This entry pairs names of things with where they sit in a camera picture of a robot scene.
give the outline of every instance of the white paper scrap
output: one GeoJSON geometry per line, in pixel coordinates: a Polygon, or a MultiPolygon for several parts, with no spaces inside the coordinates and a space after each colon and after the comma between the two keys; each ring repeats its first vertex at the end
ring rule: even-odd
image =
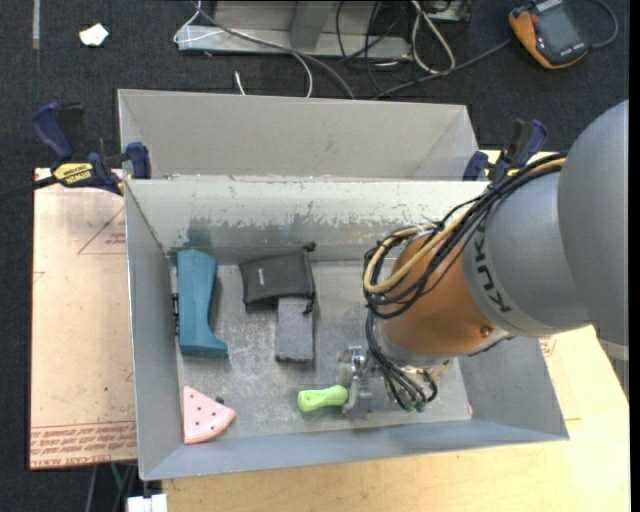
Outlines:
{"type": "Polygon", "coordinates": [[[105,38],[109,35],[101,23],[97,23],[93,27],[83,30],[79,33],[80,40],[87,46],[100,46],[105,38]]]}

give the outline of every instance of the pink triangle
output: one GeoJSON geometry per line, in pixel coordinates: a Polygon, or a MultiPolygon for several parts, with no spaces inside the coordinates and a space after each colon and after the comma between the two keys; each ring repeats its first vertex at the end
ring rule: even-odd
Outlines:
{"type": "Polygon", "coordinates": [[[229,426],[236,413],[192,387],[182,388],[184,443],[207,441],[229,426]]]}

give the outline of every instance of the green plastic part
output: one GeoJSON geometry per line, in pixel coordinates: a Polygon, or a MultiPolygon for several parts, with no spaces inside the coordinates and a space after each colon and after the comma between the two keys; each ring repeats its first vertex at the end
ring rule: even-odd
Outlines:
{"type": "Polygon", "coordinates": [[[320,407],[341,406],[349,400],[349,391],[336,384],[326,389],[309,389],[298,393],[298,407],[302,412],[309,412],[320,407]]]}

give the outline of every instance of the blue foam object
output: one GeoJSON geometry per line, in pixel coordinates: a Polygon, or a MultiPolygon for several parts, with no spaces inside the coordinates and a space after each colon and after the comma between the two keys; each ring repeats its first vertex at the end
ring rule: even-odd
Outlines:
{"type": "Polygon", "coordinates": [[[209,327],[218,270],[216,259],[195,249],[178,251],[177,270],[180,351],[186,356],[227,357],[227,345],[209,327]]]}

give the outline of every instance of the orange device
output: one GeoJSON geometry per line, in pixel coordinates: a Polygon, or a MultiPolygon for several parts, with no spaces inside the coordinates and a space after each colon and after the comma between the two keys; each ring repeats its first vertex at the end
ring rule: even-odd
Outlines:
{"type": "Polygon", "coordinates": [[[509,14],[509,24],[522,46],[542,66],[564,68],[589,50],[564,0],[532,0],[509,14]]]}

